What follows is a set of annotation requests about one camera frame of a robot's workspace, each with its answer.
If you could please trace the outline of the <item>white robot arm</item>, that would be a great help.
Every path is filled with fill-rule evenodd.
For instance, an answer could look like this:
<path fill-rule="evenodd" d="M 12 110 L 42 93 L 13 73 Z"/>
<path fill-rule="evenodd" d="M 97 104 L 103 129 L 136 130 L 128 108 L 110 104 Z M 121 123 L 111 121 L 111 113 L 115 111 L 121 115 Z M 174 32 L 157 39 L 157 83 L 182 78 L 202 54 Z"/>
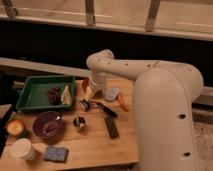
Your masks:
<path fill-rule="evenodd" d="M 86 64 L 92 92 L 104 87 L 107 73 L 134 82 L 140 171 L 199 171 L 192 102 L 204 82 L 196 67 L 161 60 L 116 60 L 110 50 L 90 55 Z"/>

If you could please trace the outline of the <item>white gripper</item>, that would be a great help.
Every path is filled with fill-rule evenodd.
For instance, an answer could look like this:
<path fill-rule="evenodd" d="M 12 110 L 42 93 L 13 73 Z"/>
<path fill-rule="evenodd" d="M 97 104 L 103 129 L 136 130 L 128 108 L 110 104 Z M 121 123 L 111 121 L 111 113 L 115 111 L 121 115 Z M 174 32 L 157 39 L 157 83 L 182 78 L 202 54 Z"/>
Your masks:
<path fill-rule="evenodd" d="M 94 91 L 103 90 L 105 88 L 106 74 L 103 72 L 92 72 L 89 78 L 89 86 L 86 89 L 85 100 L 89 101 L 94 96 Z"/>

